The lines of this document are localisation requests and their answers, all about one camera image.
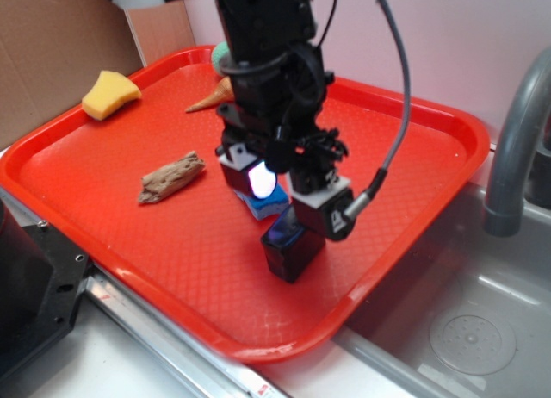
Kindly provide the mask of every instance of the black cable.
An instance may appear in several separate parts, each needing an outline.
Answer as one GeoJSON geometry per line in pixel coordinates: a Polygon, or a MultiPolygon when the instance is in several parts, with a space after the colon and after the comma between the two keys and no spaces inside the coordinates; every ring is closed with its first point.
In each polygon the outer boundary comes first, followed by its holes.
{"type": "Polygon", "coordinates": [[[398,135],[396,136],[396,140],[394,141],[381,167],[381,169],[383,170],[388,170],[388,166],[392,162],[394,155],[398,151],[400,144],[402,143],[404,137],[406,136],[406,131],[409,125],[410,113],[411,113],[411,107],[412,107],[412,88],[411,88],[409,65],[407,64],[406,50],[404,49],[404,43],[402,42],[402,38],[399,34],[399,30],[396,25],[396,21],[394,20],[393,13],[390,10],[390,6],[388,6],[387,0],[378,0],[378,1],[387,19],[388,27],[390,27],[390,30],[393,34],[394,42],[398,49],[399,60],[402,65],[402,77],[404,79],[404,107],[402,111],[402,123],[400,125],[400,131],[398,132],[398,135]]]}
{"type": "Polygon", "coordinates": [[[329,14],[329,19],[327,19],[324,33],[321,35],[321,39],[319,40],[317,47],[321,47],[321,44],[324,43],[325,37],[327,36],[327,32],[329,32],[329,28],[331,27],[331,23],[333,22],[333,16],[335,15],[335,10],[337,10],[337,2],[338,0],[333,0],[333,5],[331,7],[331,13],[329,14]]]}
{"type": "Polygon", "coordinates": [[[388,27],[390,27],[390,31],[392,32],[394,42],[398,49],[399,60],[402,65],[402,77],[404,79],[404,107],[402,111],[402,122],[400,124],[399,132],[396,135],[396,139],[394,140],[394,143],[392,144],[390,150],[388,151],[388,154],[381,168],[377,170],[375,177],[373,178],[371,184],[367,187],[367,189],[365,189],[351,203],[351,205],[349,205],[349,207],[344,210],[344,216],[347,217],[349,220],[354,220],[362,212],[362,210],[364,210],[369,205],[369,203],[373,201],[373,199],[375,198],[375,195],[377,194],[377,191],[379,191],[379,188],[382,186],[388,173],[388,167],[392,163],[392,160],[396,155],[396,152],[398,151],[399,146],[401,145],[402,141],[404,140],[404,137],[406,136],[407,128],[409,126],[411,107],[412,107],[412,88],[411,88],[411,80],[410,80],[410,70],[409,70],[409,65],[407,64],[407,57],[406,57],[406,50],[404,49],[404,43],[402,42],[401,36],[398,31],[398,27],[396,25],[396,21],[393,18],[393,14],[392,14],[392,11],[390,10],[390,6],[388,5],[387,0],[377,0],[377,1],[379,2],[379,5],[381,6],[381,9],[385,15],[385,18],[387,19],[388,27]]]}

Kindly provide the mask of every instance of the sink basin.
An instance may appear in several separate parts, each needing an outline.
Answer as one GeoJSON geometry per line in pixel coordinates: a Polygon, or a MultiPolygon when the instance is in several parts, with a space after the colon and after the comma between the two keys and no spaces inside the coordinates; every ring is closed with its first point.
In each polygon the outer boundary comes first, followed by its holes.
{"type": "Polygon", "coordinates": [[[347,327],[447,396],[551,396],[551,216],[527,204],[521,232],[495,238],[483,198],[462,190],[347,327]]]}

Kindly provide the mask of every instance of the green ball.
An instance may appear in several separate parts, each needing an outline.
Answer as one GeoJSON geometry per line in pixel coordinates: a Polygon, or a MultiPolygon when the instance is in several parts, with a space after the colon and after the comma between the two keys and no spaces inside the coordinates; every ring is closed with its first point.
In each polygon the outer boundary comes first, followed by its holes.
{"type": "Polygon", "coordinates": [[[213,63],[213,68],[221,77],[224,76],[220,70],[220,60],[226,53],[230,52],[230,48],[227,46],[227,42],[221,42],[213,49],[211,53],[210,60],[213,63]]]}

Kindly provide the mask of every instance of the black machine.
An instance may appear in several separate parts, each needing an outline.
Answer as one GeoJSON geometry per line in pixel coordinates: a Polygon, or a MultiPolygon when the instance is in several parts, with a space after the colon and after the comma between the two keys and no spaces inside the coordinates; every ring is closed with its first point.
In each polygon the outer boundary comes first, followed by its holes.
{"type": "MultiPolygon", "coordinates": [[[[123,9],[136,9],[173,0],[111,1],[123,9]]],[[[384,2],[381,7],[404,65],[392,15],[386,1],[379,1],[384,2]]],[[[268,196],[276,186],[276,175],[288,174],[292,206],[261,238],[270,269],[288,282],[299,276],[325,239],[337,241],[350,234],[357,215],[384,181],[409,113],[408,103],[387,161],[371,185],[354,199],[350,180],[337,174],[336,163],[348,155],[346,145],[336,128],[316,125],[334,75],[324,69],[320,44],[310,41],[317,27],[310,2],[216,0],[230,50],[220,61],[220,69],[230,77],[235,95],[235,103],[218,107],[224,131],[216,152],[227,183],[248,196],[268,196]],[[259,196],[249,173],[264,164],[273,181],[271,190],[259,196]]],[[[406,67],[404,76],[409,101],[406,67]]]]}

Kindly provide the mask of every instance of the red tray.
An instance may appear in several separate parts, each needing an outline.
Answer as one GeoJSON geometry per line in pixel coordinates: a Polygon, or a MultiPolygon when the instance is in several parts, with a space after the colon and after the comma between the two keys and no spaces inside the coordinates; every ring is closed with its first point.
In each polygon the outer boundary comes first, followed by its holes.
{"type": "MultiPolygon", "coordinates": [[[[141,100],[106,121],[80,106],[14,144],[0,183],[73,239],[103,269],[215,350],[274,362],[330,338],[484,161],[481,123],[416,100],[412,124],[377,199],[350,237],[326,247],[294,283],[272,275],[256,221],[223,179],[214,149],[222,121],[186,114],[218,77],[211,47],[175,53],[135,73],[141,100]],[[207,170],[165,201],[139,205],[140,179],[196,150],[207,170]]],[[[399,128],[401,96],[338,78],[322,127],[338,127],[350,157],[340,174],[368,185],[399,128]]]]}

